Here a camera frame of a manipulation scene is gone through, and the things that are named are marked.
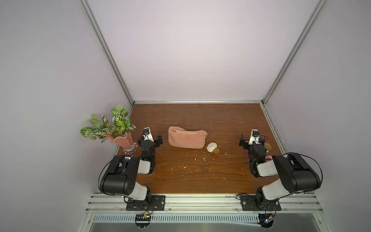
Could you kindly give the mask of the pink corduroy pouch bag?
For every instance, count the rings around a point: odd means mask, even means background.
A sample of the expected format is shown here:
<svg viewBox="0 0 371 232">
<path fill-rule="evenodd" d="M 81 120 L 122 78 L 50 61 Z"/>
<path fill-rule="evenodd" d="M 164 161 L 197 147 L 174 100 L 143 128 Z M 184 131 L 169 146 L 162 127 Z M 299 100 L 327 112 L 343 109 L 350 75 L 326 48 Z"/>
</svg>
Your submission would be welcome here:
<svg viewBox="0 0 371 232">
<path fill-rule="evenodd" d="M 181 127 L 170 126 L 168 142 L 176 148 L 201 149 L 205 146 L 207 132 L 204 130 L 189 131 Z"/>
</svg>

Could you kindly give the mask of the white brown plush decoration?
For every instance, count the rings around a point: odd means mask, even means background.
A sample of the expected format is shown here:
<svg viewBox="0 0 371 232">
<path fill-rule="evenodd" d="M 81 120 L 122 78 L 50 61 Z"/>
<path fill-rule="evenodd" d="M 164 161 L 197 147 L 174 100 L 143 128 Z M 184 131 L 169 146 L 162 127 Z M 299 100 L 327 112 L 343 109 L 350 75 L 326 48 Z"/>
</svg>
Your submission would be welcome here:
<svg viewBox="0 0 371 232">
<path fill-rule="evenodd" d="M 214 142 L 209 143 L 206 149 L 209 153 L 213 153 L 216 155 L 220 154 L 220 149 L 218 148 L 217 143 L 214 143 Z"/>
</svg>

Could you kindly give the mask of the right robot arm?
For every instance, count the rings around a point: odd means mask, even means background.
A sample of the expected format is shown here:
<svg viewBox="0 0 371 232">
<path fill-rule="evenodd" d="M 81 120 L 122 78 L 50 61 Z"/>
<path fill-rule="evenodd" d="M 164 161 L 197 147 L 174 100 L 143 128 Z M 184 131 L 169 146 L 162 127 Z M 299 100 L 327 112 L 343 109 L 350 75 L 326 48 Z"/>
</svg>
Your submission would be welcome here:
<svg viewBox="0 0 371 232">
<path fill-rule="evenodd" d="M 241 135 L 239 146 L 248 152 L 249 168 L 256 178 L 278 176 L 279 179 L 257 189 L 256 194 L 237 195 L 243 211 L 280 211 L 279 199 L 297 192 L 309 192 L 321 187 L 323 175 L 318 175 L 298 153 L 274 155 L 267 159 L 268 150 L 260 132 L 252 130 L 249 140 Z"/>
</svg>

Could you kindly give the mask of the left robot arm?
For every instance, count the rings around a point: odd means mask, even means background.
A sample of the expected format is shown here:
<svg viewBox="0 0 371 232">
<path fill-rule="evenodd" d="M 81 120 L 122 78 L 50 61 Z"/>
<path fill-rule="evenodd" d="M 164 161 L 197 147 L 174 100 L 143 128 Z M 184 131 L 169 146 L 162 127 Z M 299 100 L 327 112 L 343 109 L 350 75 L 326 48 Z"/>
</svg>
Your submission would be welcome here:
<svg viewBox="0 0 371 232">
<path fill-rule="evenodd" d="M 145 128 L 138 139 L 141 156 L 124 155 L 113 158 L 103 168 L 98 178 L 98 189 L 105 195 L 121 195 L 128 198 L 129 204 L 149 206 L 152 193 L 149 187 L 137 182 L 138 174 L 152 174 L 156 166 L 156 148 L 163 144 L 162 136 L 152 137 L 149 128 Z"/>
</svg>

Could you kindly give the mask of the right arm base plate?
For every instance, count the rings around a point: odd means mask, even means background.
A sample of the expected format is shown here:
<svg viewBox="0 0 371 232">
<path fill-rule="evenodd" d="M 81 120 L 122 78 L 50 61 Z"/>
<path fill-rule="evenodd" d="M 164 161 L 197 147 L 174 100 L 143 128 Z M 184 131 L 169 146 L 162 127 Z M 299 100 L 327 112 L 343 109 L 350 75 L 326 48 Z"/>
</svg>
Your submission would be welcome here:
<svg viewBox="0 0 371 232">
<path fill-rule="evenodd" d="M 236 197 L 240 201 L 243 211 L 281 211 L 278 200 L 269 201 L 264 197 L 242 194 Z"/>
</svg>

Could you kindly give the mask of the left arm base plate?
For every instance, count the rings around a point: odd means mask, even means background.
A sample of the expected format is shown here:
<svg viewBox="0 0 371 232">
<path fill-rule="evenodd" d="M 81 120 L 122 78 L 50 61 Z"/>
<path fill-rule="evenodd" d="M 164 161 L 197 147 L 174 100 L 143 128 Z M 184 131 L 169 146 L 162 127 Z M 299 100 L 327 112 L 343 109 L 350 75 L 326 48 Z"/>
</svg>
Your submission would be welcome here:
<svg viewBox="0 0 371 232">
<path fill-rule="evenodd" d="M 144 200 L 129 199 L 126 210 L 127 211 L 164 211 L 166 203 L 165 195 L 152 195 L 146 197 Z"/>
</svg>

